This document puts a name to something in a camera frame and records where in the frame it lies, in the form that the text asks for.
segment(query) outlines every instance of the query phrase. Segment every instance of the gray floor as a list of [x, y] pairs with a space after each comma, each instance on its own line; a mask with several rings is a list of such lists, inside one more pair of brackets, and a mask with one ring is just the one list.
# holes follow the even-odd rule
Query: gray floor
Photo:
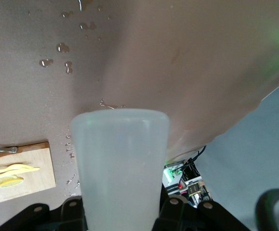
[[[261, 194], [279, 188], [279, 89], [208, 144], [196, 166], [214, 199], [252, 230]], [[279, 223], [279, 203], [275, 208]]]

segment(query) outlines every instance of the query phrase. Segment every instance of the screw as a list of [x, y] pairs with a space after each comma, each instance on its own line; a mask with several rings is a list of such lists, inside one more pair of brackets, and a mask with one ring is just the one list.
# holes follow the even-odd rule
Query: screw
[[41, 206], [38, 206], [38, 207], [36, 207], [36, 208], [34, 209], [34, 212], [37, 213], [37, 212], [39, 212], [39, 211], [41, 211], [41, 210], [42, 210], [42, 207], [41, 207]]
[[205, 203], [203, 204], [203, 206], [204, 206], [205, 208], [208, 208], [208, 209], [212, 209], [212, 208], [213, 208], [213, 205], [210, 204], [209, 202], [205, 202]]
[[172, 204], [172, 205], [178, 205], [179, 204], [179, 201], [177, 199], [170, 199], [169, 202]]
[[73, 206], [76, 206], [77, 205], [77, 202], [76, 201], [73, 201], [69, 204], [70, 207], [73, 207]]

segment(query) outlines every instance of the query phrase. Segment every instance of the frosted plastic cup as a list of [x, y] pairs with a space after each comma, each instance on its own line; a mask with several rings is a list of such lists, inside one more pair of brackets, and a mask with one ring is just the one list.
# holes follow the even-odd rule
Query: frosted plastic cup
[[151, 231], [159, 215], [169, 119], [115, 109], [71, 123], [89, 231]]

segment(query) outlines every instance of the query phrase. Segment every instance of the black cable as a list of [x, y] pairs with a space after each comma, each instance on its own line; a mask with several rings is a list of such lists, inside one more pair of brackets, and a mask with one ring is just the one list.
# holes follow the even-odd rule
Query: black cable
[[195, 171], [195, 174], [196, 174], [196, 175], [199, 175], [199, 176], [200, 176], [199, 171], [197, 170], [197, 168], [196, 168], [195, 165], [193, 166], [193, 163], [190, 164], [190, 167]]
[[259, 231], [278, 231], [274, 217], [274, 205], [279, 201], [279, 189], [271, 189], [258, 199], [255, 216]]
[[183, 173], [184, 170], [185, 170], [191, 163], [193, 163], [193, 162], [205, 151], [206, 147], [207, 147], [207, 145], [205, 145], [201, 151], [198, 151], [197, 155], [196, 155], [193, 159], [190, 158], [190, 159], [187, 161], [187, 163], [186, 163], [185, 165], [183, 165], [183, 166], [181, 166], [181, 167], [175, 169], [175, 171], [178, 171], [178, 170], [180, 170], [181, 168], [183, 168], [183, 169], [181, 170], [182, 173]]

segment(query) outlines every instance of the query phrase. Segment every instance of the wooden cutting board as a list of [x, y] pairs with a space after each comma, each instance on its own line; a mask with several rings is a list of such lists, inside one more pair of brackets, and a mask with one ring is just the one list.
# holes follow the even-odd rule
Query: wooden cutting board
[[24, 182], [8, 188], [0, 188], [0, 202], [54, 188], [55, 178], [48, 142], [18, 147], [15, 154], [0, 153], [0, 168], [12, 164], [26, 164], [40, 170], [17, 174]]

